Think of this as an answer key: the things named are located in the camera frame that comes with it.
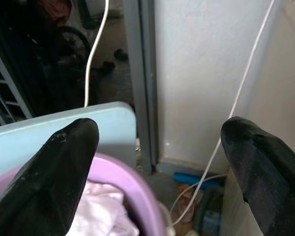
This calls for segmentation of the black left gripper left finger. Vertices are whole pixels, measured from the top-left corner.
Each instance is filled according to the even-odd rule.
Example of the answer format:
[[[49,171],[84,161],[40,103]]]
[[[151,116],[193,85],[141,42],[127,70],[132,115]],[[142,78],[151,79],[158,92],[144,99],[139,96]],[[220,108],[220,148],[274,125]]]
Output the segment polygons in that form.
[[[66,235],[98,143],[98,125],[89,118],[55,132],[0,197],[0,236]]]

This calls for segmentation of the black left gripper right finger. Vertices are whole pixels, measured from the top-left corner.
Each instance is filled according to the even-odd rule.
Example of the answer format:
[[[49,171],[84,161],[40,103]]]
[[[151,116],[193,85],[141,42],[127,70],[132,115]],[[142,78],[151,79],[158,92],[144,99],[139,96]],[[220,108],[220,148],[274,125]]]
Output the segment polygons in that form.
[[[295,152],[280,138],[241,117],[221,128],[221,143],[265,236],[295,236]]]

